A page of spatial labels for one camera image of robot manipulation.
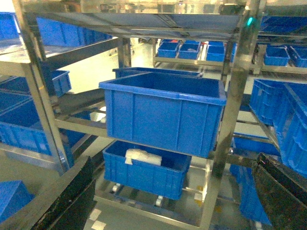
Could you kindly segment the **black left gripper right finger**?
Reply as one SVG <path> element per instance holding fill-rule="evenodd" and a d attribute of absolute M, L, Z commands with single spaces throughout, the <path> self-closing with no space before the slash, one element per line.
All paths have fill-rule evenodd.
<path fill-rule="evenodd" d="M 260 153 L 252 163 L 259 200 L 276 230 L 307 228 L 307 179 L 273 157 Z"/>

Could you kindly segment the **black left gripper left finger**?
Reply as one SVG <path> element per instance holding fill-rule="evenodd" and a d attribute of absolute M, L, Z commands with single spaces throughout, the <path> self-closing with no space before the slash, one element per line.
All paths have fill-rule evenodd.
<path fill-rule="evenodd" d="M 1 223 L 2 230 L 82 230 L 91 213 L 95 179 L 90 157 L 78 161 L 51 187 Z"/>

